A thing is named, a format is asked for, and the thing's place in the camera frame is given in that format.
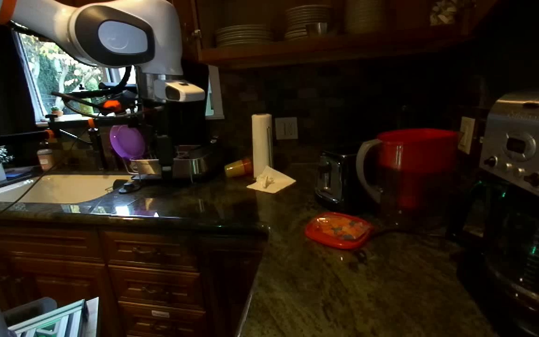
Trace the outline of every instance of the sink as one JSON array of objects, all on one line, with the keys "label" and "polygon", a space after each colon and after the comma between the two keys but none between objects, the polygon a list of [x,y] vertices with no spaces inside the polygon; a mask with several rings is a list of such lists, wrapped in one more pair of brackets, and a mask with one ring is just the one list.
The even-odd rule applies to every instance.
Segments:
[{"label": "sink", "polygon": [[[23,203],[77,204],[96,199],[111,191],[116,179],[130,180],[129,175],[47,175],[20,200]],[[36,178],[0,187],[0,201],[19,198]]]}]

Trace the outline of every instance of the coffee maker control panel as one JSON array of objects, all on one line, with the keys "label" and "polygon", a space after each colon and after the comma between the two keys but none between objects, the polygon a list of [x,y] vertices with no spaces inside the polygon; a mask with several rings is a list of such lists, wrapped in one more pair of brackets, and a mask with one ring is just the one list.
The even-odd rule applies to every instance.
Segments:
[{"label": "coffee maker control panel", "polygon": [[480,163],[483,170],[539,196],[539,91],[507,94],[494,104]]}]

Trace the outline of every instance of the wooden shelf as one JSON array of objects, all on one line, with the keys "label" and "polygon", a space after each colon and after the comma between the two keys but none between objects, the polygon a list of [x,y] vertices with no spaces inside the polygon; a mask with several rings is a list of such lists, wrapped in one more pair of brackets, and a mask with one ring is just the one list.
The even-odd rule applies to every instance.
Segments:
[{"label": "wooden shelf", "polygon": [[199,61],[227,68],[254,68],[329,60],[375,58],[438,51],[468,40],[458,25],[373,32],[202,49]]}]

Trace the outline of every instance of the electrical outlet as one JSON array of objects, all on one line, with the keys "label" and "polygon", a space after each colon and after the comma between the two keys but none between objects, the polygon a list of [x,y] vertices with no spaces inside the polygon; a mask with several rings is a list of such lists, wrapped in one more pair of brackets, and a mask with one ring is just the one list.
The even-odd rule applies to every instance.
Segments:
[{"label": "electrical outlet", "polygon": [[462,117],[460,119],[460,142],[458,145],[459,150],[469,154],[471,151],[471,142],[473,141],[473,129],[475,128],[475,119],[469,117]]},{"label": "electrical outlet", "polygon": [[274,119],[276,123],[276,139],[298,139],[299,130],[297,128],[296,117],[284,117]]}]

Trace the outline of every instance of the coffee maker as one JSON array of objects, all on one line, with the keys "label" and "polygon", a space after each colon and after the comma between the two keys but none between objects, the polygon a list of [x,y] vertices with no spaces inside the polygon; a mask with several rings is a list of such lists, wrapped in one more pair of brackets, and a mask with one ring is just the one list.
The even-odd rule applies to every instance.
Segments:
[{"label": "coffee maker", "polygon": [[[539,337],[539,90],[492,107],[480,167],[449,225],[449,237],[468,248],[458,276],[501,336]],[[483,235],[464,228],[477,203]]]}]

